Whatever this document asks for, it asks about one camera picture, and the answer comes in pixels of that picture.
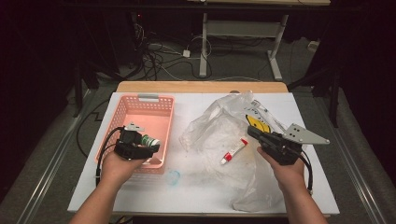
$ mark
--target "white table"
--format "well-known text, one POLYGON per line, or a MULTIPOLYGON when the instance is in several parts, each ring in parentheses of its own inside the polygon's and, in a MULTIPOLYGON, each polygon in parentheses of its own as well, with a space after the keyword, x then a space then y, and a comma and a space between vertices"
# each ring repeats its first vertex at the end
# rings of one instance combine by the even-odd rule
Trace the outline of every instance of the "white table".
MULTIPOLYGON (((210 3, 239 3, 239 4, 264 4, 264 5, 303 5, 303 6, 328 6, 330 0, 206 0, 210 3)), ((282 75, 276 61, 276 54, 285 31, 289 15, 283 15, 280 22, 262 21, 215 21, 207 18, 207 13, 203 16, 202 49, 200 61, 200 77, 206 77, 207 68, 207 36, 208 35, 230 35, 230 36, 252 36, 252 37, 274 37, 275 44, 272 50, 267 51, 268 61, 271 65, 275 80, 281 81, 282 75)))
MULTIPOLYGON (((94 156, 104 138, 115 105, 123 94, 123 92, 113 93, 101 128, 67 209, 70 212, 76 212, 95 188, 96 163, 94 156)), ((175 96, 174 118, 168 143, 165 173, 164 175, 134 174, 131 180, 121 188, 114 205, 114 213, 135 216, 285 216, 286 210, 283 202, 259 213, 233 210, 231 200, 236 197, 235 188, 206 174, 198 157, 199 154, 186 151, 178 141, 190 122, 200 117, 212 102, 228 93, 167 92, 163 94, 175 96), (169 177, 175 172, 179 173, 180 177, 176 183, 170 183, 169 177)), ((292 123, 304 126, 291 93, 255 93, 254 95, 277 119, 287 126, 292 123)), ((306 152, 314 171, 314 200, 323 214, 339 214, 314 148, 308 146, 306 152)))

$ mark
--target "dark background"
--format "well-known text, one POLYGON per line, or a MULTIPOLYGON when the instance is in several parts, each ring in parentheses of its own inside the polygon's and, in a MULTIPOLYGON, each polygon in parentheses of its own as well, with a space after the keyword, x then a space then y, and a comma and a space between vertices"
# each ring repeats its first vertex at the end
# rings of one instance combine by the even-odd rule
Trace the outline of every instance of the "dark background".
MULTIPOLYGON (((337 7, 361 3, 332 1, 337 7)), ((340 84, 350 107, 375 155, 395 183, 392 167, 396 157, 392 99, 396 74, 396 19, 392 12, 395 7, 392 1, 364 4, 367 5, 358 14, 290 16, 284 39, 293 41, 304 36, 317 40, 322 37, 307 76, 324 66, 339 68, 340 84)), ((49 0, 2 1, 0 8, 2 200, 40 137, 66 106, 66 95, 73 87, 78 60, 90 60, 114 73, 118 72, 121 62, 117 58, 118 50, 111 44, 114 31, 107 29, 114 14, 90 12, 81 16, 49 0)), ((159 32, 166 26, 162 21, 168 21, 169 27, 163 29, 162 35, 179 41, 189 41, 191 34, 201 29, 199 14, 198 17, 194 13, 146 12, 143 15, 142 22, 159 32)), ((250 15, 244 19, 258 20, 258 17, 250 15)), ((126 50, 132 54, 133 38, 131 35, 126 43, 126 50)), ((94 70, 90 67, 81 74, 91 86, 95 83, 94 70)), ((322 78, 310 85, 326 81, 322 78)))

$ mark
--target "clear plastic bag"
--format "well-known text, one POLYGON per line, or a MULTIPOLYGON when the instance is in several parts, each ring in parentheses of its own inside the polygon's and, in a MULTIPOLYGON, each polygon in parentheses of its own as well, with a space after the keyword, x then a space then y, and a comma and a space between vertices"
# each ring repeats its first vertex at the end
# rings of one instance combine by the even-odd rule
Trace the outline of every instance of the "clear plastic bag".
POLYGON ((233 209, 259 212, 279 203, 282 193, 269 163, 256 150, 259 143, 248 136, 246 115, 267 123, 274 132, 285 130, 248 91, 216 100, 201 117, 189 124, 179 140, 186 150, 203 155, 206 171, 211 176, 238 189, 238 196, 232 199, 233 209), (247 146, 229 163, 221 165, 221 158, 241 137, 247 139, 247 146))

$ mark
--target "basket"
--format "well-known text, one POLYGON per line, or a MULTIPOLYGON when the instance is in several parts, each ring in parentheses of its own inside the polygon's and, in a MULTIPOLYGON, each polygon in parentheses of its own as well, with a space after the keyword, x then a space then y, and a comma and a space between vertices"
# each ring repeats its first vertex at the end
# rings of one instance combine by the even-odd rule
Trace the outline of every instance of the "basket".
MULTIPOLYGON (((106 134, 102 140, 105 142, 106 137, 112 130, 126 126, 133 122, 139 127, 144 128, 140 133, 148 134, 150 137, 159 139, 161 141, 160 149, 154 153, 152 158, 145 161, 139 168, 135 170, 136 173, 158 174, 164 173, 164 164, 166 149, 168 145, 168 137, 172 122, 172 115, 174 109, 175 98, 168 95, 157 94, 137 94, 125 93, 120 97, 116 105, 116 109, 112 119, 107 127, 106 134)), ((115 132, 109 138, 106 147, 116 144, 120 137, 120 132, 115 132)), ((95 156, 95 161, 98 162, 100 156, 101 146, 95 156)), ((104 154, 114 150, 110 147, 104 154)))

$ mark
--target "ointment tube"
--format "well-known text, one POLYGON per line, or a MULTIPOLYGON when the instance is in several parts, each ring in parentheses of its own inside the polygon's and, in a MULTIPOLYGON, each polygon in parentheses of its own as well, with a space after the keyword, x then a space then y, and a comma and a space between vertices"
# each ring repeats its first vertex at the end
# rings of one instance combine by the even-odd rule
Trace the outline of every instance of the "ointment tube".
POLYGON ((235 144, 235 146, 233 147, 232 150, 230 150, 229 152, 227 152, 227 153, 224 155, 224 157, 221 159, 221 162, 220 162, 221 165, 223 165, 223 164, 229 162, 229 161, 233 158, 233 156, 234 156, 236 153, 238 153, 238 151, 240 151, 242 148, 245 147, 245 145, 248 144, 248 141, 245 140, 244 138, 240 138, 240 140, 241 140, 241 141, 238 142, 237 144, 235 144))

